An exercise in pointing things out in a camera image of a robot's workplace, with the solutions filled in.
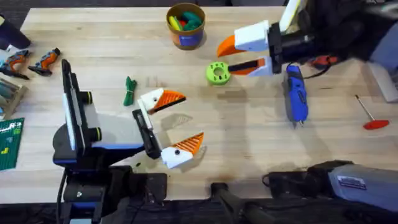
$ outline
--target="black cable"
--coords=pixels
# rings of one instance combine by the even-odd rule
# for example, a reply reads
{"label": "black cable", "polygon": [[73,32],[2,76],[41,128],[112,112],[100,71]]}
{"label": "black cable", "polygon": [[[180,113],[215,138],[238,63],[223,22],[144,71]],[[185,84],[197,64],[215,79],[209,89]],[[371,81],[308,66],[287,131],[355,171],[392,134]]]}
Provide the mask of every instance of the black cable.
{"label": "black cable", "polygon": [[253,204],[263,208],[264,210],[270,210],[270,211],[284,211],[284,210],[290,210],[290,209],[295,209],[295,208],[304,208],[304,207],[311,207],[315,205],[337,205],[337,206],[352,206],[354,204],[360,205],[360,203],[356,202],[347,202],[345,200],[340,200],[340,199],[324,199],[324,200],[319,200],[319,201],[312,201],[312,202],[307,202],[305,204],[300,204],[300,205],[289,205],[289,206],[268,206],[268,205],[263,205],[259,204],[257,202],[253,202]]}
{"label": "black cable", "polygon": [[144,204],[145,204],[145,202],[143,201],[143,202],[141,203],[141,205],[136,209],[136,212],[135,212],[134,215],[132,216],[132,219],[131,219],[130,224],[134,223],[134,220],[136,219],[138,212],[141,210],[141,208],[142,208],[142,206],[144,206]]}
{"label": "black cable", "polygon": [[[184,206],[184,208],[196,207],[196,206],[198,206],[198,205],[201,205],[201,204],[204,204],[204,203],[208,203],[208,202],[210,202],[210,201],[211,201],[211,198],[208,198],[208,199],[206,199],[206,200],[201,200],[200,202],[193,203],[193,204],[188,205],[188,206]],[[141,209],[141,211],[143,211],[143,212],[149,212],[149,213],[159,213],[159,212],[170,212],[171,209],[165,209],[165,210]]]}
{"label": "black cable", "polygon": [[63,186],[65,185],[65,180],[67,179],[67,170],[63,170],[62,179],[60,183],[60,188],[58,189],[57,195],[57,213],[55,214],[57,224],[60,224],[60,217],[61,217],[61,198],[63,192]]}
{"label": "black cable", "polygon": [[266,182],[264,181],[265,178],[268,178],[268,174],[262,176],[262,179],[261,179],[262,184],[264,184],[266,187],[269,187],[269,183],[266,183]]}
{"label": "black cable", "polygon": [[330,56],[327,56],[326,61],[328,62],[328,64],[326,65],[326,67],[322,71],[320,71],[320,72],[318,72],[316,74],[310,75],[309,77],[304,77],[304,79],[310,79],[310,78],[319,77],[319,76],[325,74],[327,71],[329,71],[329,69],[331,67]]}

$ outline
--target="green cutting mat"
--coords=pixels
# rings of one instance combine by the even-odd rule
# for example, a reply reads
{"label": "green cutting mat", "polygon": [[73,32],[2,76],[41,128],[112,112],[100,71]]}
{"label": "green cutting mat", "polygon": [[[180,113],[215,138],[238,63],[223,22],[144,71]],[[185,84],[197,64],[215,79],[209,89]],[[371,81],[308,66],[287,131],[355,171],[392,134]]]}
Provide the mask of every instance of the green cutting mat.
{"label": "green cutting mat", "polygon": [[15,168],[25,118],[0,122],[0,170]]}

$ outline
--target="wooden table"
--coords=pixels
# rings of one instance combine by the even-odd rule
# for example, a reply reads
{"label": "wooden table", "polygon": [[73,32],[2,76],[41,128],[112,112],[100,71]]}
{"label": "wooden table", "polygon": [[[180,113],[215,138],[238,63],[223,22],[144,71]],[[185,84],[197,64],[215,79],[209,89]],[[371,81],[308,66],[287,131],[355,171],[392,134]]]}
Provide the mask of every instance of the wooden table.
{"label": "wooden table", "polygon": [[[168,199],[207,198],[210,184],[221,181],[239,196],[266,197],[263,174],[333,159],[398,170],[398,107],[384,102],[362,63],[350,60],[307,80],[309,119],[304,128],[294,130],[285,113],[283,75],[233,77],[225,86],[211,86],[205,78],[205,68],[214,60],[238,63],[261,55],[217,59],[216,48],[238,27],[263,19],[277,21],[284,8],[203,10],[206,41],[192,51],[173,45],[165,25],[167,8],[31,9],[22,31],[33,41],[30,64],[58,47],[78,75],[80,88],[93,92],[98,113],[133,119],[133,107],[122,105],[128,75],[138,82],[136,96],[159,87],[187,96],[186,102],[152,119],[158,132],[168,129],[163,134],[171,142],[204,131],[201,156],[175,170],[145,154],[118,163],[138,172],[167,173]],[[22,72],[31,77],[24,82],[30,91],[14,115],[25,117],[23,138],[16,169],[0,172],[0,203],[54,202],[62,168],[52,163],[52,138],[65,122],[60,60],[48,78]],[[303,68],[304,75],[313,72]],[[364,130],[368,118],[354,94],[375,117],[391,124]]]}

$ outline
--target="green object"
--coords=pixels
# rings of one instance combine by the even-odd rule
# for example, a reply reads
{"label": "green object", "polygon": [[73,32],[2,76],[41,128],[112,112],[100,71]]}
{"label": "green object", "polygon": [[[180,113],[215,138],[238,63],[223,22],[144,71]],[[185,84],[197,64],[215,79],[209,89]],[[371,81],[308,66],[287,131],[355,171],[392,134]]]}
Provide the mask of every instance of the green object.
{"label": "green object", "polygon": [[136,90],[137,82],[131,80],[130,77],[126,78],[126,97],[124,97],[124,106],[130,106],[134,104],[134,91]]}
{"label": "green object", "polygon": [[188,30],[194,30],[198,27],[200,27],[201,22],[197,21],[197,20],[190,20],[187,22],[187,24],[184,26],[184,30],[188,31]]}
{"label": "green object", "polygon": [[200,17],[198,17],[195,13],[193,12],[183,12],[182,13],[182,19],[184,19],[185,21],[191,21],[191,20],[195,20],[198,21],[201,24],[201,19]]}
{"label": "green object", "polygon": [[213,62],[207,66],[206,78],[213,85],[224,85],[231,78],[228,65],[224,62]]}
{"label": "green object", "polygon": [[17,165],[19,143],[25,118],[0,122],[0,170]]}

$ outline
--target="red screwdriver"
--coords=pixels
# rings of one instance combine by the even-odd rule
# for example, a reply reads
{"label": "red screwdriver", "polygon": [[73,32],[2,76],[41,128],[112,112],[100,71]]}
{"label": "red screwdriver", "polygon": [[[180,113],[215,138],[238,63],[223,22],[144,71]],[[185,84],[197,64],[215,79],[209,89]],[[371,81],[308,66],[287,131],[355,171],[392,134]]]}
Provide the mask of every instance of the red screwdriver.
{"label": "red screwdriver", "polygon": [[372,114],[368,111],[368,109],[366,109],[365,105],[362,103],[361,99],[359,99],[358,95],[355,95],[356,99],[358,100],[358,102],[361,104],[363,110],[365,110],[366,114],[368,114],[368,116],[371,118],[371,121],[369,121],[368,123],[364,124],[363,128],[366,130],[375,130],[375,129],[379,129],[379,128],[383,128],[385,126],[387,126],[390,121],[388,120],[376,120],[373,118]]}

